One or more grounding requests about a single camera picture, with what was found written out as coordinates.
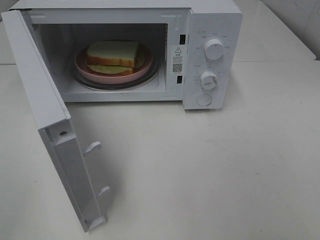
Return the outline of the round door release button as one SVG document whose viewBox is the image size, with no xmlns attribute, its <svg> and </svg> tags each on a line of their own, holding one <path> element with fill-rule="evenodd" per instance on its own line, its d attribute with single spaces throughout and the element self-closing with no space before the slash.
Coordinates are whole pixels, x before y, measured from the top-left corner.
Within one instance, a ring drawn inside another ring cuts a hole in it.
<svg viewBox="0 0 320 240">
<path fill-rule="evenodd" d="M 209 94 L 202 94 L 197 97 L 196 102 L 199 106 L 206 107 L 212 103 L 212 97 Z"/>
</svg>

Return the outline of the white bread sandwich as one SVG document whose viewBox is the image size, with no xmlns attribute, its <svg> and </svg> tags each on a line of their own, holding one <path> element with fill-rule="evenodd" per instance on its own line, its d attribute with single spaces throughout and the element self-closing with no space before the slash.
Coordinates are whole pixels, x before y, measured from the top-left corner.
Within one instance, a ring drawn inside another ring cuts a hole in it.
<svg viewBox="0 0 320 240">
<path fill-rule="evenodd" d="M 136 41 L 108 40 L 86 49 L 86 65 L 105 75 L 131 75 L 145 63 L 145 54 Z"/>
</svg>

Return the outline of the white microwave door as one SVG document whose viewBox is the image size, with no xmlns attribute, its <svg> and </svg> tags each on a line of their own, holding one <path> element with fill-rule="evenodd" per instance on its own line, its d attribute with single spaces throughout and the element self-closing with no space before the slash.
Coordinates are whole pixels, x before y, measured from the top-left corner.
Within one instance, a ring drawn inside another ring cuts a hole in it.
<svg viewBox="0 0 320 240">
<path fill-rule="evenodd" d="M 27 11 L 1 14 L 16 66 L 35 120 L 63 187 L 85 232 L 105 222 L 85 156 L 101 147 L 96 141 L 82 150 L 71 115 L 54 83 L 45 48 Z"/>
</svg>

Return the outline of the pink round plate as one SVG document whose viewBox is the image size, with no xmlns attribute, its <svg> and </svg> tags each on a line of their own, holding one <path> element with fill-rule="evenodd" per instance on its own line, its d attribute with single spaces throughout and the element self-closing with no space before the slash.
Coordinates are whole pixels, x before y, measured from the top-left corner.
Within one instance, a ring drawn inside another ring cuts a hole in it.
<svg viewBox="0 0 320 240">
<path fill-rule="evenodd" d="M 83 50 L 81 50 L 75 57 L 74 63 L 79 70 L 80 74 L 96 83 L 102 83 L 102 84 L 121 84 L 121 83 L 128 83 L 130 81 L 134 81 L 138 79 L 139 77 L 142 77 L 144 74 L 147 73 L 147 71 L 151 68 L 152 63 L 154 63 L 154 57 L 152 52 L 142 43 L 140 44 L 140 49 L 143 50 L 144 56 L 145 56 L 145 62 L 143 66 L 139 67 L 134 71 L 134 73 L 130 75 L 109 75 L 109 74 L 102 74 L 98 72 L 94 72 L 91 69 L 88 68 L 86 64 L 86 50 L 90 46 L 87 46 Z"/>
</svg>

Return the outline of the glass microwave turntable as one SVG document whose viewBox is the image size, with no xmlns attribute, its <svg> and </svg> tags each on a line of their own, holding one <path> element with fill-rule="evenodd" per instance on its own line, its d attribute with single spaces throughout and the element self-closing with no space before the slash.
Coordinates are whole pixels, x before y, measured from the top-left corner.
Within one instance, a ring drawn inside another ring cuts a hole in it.
<svg viewBox="0 0 320 240">
<path fill-rule="evenodd" d="M 129 90 L 135 87 L 140 87 L 142 85 L 145 85 L 147 82 L 150 82 L 158 74 L 159 68 L 160 68 L 160 64 L 156 60 L 155 63 L 151 64 L 151 68 L 143 76 L 133 81 L 129 81 L 126 83 L 117 83 L 117 84 L 98 83 L 98 82 L 89 80 L 80 74 L 80 71 L 77 70 L 75 63 L 71 65 L 69 72 L 75 81 L 85 86 L 86 88 L 90 88 L 95 91 L 117 91 L 117 90 Z"/>
</svg>

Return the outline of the white lower microwave knob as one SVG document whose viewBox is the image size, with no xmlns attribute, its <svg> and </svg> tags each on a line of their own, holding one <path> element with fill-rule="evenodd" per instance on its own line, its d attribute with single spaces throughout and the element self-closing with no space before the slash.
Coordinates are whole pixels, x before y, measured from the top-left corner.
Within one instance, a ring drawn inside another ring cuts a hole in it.
<svg viewBox="0 0 320 240">
<path fill-rule="evenodd" d="M 205 90 L 214 89 L 217 86 L 217 75 L 212 71 L 205 71 L 200 75 L 200 86 Z"/>
</svg>

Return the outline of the white microwave knob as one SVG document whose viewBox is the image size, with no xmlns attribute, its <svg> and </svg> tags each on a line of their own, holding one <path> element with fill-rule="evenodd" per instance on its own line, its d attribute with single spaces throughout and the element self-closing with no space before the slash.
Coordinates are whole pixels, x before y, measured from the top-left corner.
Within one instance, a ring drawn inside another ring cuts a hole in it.
<svg viewBox="0 0 320 240">
<path fill-rule="evenodd" d="M 217 86 L 217 75 L 212 71 L 205 71 L 200 75 L 200 86 L 205 90 L 214 89 Z"/>
<path fill-rule="evenodd" d="M 207 59 L 218 60 L 224 55 L 225 43 L 219 37 L 211 37 L 204 42 L 203 51 Z"/>
</svg>

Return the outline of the white warning label sticker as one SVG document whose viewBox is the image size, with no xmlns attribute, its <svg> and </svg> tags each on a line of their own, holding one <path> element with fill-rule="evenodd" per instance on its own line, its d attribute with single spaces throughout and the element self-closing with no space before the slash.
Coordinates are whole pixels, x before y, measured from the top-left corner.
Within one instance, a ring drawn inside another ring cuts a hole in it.
<svg viewBox="0 0 320 240">
<path fill-rule="evenodd" d="M 186 46 L 172 45 L 170 52 L 170 70 L 173 75 L 183 74 L 186 60 Z"/>
</svg>

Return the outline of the white microwave oven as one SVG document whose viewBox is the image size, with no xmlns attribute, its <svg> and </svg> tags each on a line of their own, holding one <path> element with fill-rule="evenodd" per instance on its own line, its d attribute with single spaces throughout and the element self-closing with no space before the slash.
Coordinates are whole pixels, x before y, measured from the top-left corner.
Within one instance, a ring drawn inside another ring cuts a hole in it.
<svg viewBox="0 0 320 240">
<path fill-rule="evenodd" d="M 186 110 L 220 109 L 223 105 L 243 15 L 232 0 L 20 0 L 8 11 L 26 11 L 40 37 L 53 81 L 65 102 L 180 101 Z M 204 42 L 224 41 L 224 54 L 210 60 Z M 157 75 L 127 90 L 93 90 L 74 80 L 70 67 L 86 46 L 105 40 L 137 41 L 159 63 Z M 171 46 L 185 45 L 183 74 L 170 70 Z M 217 76 L 203 89 L 200 75 Z M 199 106 L 197 97 L 212 97 Z"/>
</svg>

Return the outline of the white upper microwave knob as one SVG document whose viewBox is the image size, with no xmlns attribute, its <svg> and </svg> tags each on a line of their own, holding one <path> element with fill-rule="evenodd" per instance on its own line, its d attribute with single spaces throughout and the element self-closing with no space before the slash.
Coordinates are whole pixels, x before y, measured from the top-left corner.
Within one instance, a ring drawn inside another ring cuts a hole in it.
<svg viewBox="0 0 320 240">
<path fill-rule="evenodd" d="M 225 43 L 219 37 L 211 37 L 204 42 L 203 51 L 207 59 L 218 60 L 224 55 Z"/>
</svg>

